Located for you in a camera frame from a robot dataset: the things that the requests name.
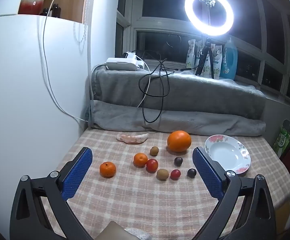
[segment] metal bolt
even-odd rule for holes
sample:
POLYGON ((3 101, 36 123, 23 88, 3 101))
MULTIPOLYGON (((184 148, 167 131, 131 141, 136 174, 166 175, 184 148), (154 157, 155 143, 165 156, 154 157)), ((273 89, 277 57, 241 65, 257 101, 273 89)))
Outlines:
POLYGON ((21 177, 21 181, 26 181, 28 179, 28 176, 27 175, 23 175, 22 177, 21 177))
POLYGON ((261 174, 258 174, 257 178, 258 178, 259 180, 264 180, 264 179, 265 179, 264 176, 261 175, 261 174))
POLYGON ((233 172, 233 171, 227 171, 226 174, 229 177, 234 177, 235 176, 235 172, 233 172))
POLYGON ((53 171, 52 173, 50 173, 50 177, 55 178, 58 176, 58 171, 53 171))

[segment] plate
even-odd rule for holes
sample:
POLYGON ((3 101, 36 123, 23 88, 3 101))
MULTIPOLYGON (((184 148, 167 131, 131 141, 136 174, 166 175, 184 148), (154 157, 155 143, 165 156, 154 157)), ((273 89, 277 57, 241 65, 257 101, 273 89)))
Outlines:
POLYGON ((236 174, 246 172, 251 165, 251 157, 246 147, 227 135, 216 134, 205 141, 205 151, 213 161, 217 161, 225 171, 236 174))

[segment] large orange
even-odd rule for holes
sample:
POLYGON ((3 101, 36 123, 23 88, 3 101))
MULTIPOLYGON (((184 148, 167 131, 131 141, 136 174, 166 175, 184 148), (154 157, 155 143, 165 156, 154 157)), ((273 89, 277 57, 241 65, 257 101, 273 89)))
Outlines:
POLYGON ((175 131, 167 138, 167 146, 174 152, 186 151, 192 144, 192 139, 187 132, 175 131))
POLYGON ((99 166, 99 173, 105 178, 110 178, 116 173, 116 166, 112 162, 104 162, 99 166))
POLYGON ((144 153, 137 153, 134 156, 134 165, 137 167, 144 167, 148 158, 144 153))

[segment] small brown fruit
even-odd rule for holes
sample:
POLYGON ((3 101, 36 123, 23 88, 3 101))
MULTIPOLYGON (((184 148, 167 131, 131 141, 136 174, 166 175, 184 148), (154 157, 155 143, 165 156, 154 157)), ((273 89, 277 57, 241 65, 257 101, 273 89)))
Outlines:
POLYGON ((152 156, 157 156, 158 152, 159 152, 158 147, 157 146, 154 146, 154 147, 152 147, 150 149, 149 154, 152 155, 152 156))
POLYGON ((157 177, 159 180, 167 180, 168 177, 169 177, 168 170, 165 170, 165 169, 159 169, 159 170, 157 171, 156 177, 157 177))

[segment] green package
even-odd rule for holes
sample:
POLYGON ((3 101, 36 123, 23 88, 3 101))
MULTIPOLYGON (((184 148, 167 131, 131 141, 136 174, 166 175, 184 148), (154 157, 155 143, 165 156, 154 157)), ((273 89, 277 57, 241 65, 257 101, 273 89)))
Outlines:
POLYGON ((282 153, 285 151, 289 143, 290 143, 290 134, 287 132, 287 130, 281 127, 280 134, 278 135, 273 145, 273 150, 275 151, 278 157, 282 155, 282 153))

